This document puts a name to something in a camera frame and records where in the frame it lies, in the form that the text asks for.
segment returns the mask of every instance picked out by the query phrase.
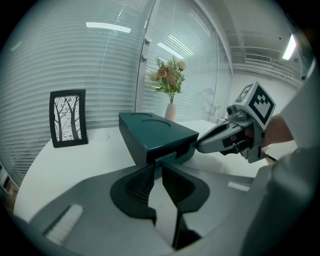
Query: tree artwork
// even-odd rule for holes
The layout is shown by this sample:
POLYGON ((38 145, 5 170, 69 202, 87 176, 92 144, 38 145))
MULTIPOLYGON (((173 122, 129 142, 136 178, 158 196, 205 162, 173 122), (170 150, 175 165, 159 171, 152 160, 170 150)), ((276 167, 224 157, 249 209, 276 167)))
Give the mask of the tree artwork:
POLYGON ((54 127, 57 142, 82 138, 80 131, 79 95, 54 98, 54 127))

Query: dark green box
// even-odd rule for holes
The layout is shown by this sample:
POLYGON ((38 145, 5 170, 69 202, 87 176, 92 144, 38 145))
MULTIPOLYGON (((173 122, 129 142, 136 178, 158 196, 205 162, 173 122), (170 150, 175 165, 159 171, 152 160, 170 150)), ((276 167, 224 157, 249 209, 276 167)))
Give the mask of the dark green box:
POLYGON ((172 152, 184 162, 195 153, 199 136, 198 132, 153 113, 119 113, 119 130, 136 165, 154 163, 172 152))

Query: pink flower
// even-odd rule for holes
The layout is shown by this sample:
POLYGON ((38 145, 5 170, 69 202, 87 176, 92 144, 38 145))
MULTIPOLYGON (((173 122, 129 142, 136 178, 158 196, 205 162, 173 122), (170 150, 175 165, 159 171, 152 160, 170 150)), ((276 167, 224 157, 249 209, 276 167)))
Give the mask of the pink flower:
POLYGON ((173 70, 175 68, 175 64, 172 60, 169 60, 167 64, 168 64, 169 70, 173 70))
POLYGON ((158 69, 157 74, 158 74, 158 77, 165 78, 166 75, 167 75, 167 71, 164 68, 161 67, 161 68, 158 69))
POLYGON ((177 66, 180 70, 186 70, 187 68, 187 64, 183 60, 179 60, 177 66))
POLYGON ((149 75, 149 78, 150 78, 150 80, 152 81, 152 82, 155 82, 155 81, 157 81, 157 79, 158 79, 158 75, 155 73, 155 74, 150 74, 149 75))
POLYGON ((174 76, 174 75, 170 75, 170 76, 167 76, 166 79, 165 79, 166 83, 168 85, 173 85, 175 86, 176 85, 176 81, 177 81, 177 78, 174 76))
POLYGON ((174 71, 169 69, 168 72, 166 73, 166 76, 167 77, 174 76, 174 71))

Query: ceiling light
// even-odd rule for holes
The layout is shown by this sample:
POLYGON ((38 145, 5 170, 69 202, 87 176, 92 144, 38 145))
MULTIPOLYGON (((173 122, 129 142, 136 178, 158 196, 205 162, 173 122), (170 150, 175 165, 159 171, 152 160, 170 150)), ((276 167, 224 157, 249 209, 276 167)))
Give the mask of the ceiling light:
POLYGON ((286 47, 286 50, 282 58, 285 60, 289 60, 295 48, 296 48, 296 42, 295 42, 294 36, 291 35, 288 46, 286 47))
POLYGON ((167 52, 173 54, 174 56, 176 56, 179 59, 183 59, 184 58, 179 53, 177 53, 175 50, 172 50, 168 46, 164 45, 162 42, 158 43, 158 46, 160 46, 162 49, 165 49, 167 52))
POLYGON ((100 22, 86 22, 85 23, 87 28, 98 28, 98 29, 108 29, 108 30, 117 30, 126 33, 130 33, 131 28, 125 26, 118 26, 109 23, 100 23, 100 22))

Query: white sleeve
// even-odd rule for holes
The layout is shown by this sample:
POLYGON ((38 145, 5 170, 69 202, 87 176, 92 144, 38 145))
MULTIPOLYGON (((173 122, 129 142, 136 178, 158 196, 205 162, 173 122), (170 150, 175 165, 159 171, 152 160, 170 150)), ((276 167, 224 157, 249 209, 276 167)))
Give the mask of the white sleeve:
POLYGON ((320 72, 314 60, 307 79, 281 116, 298 148, 320 145, 320 72))

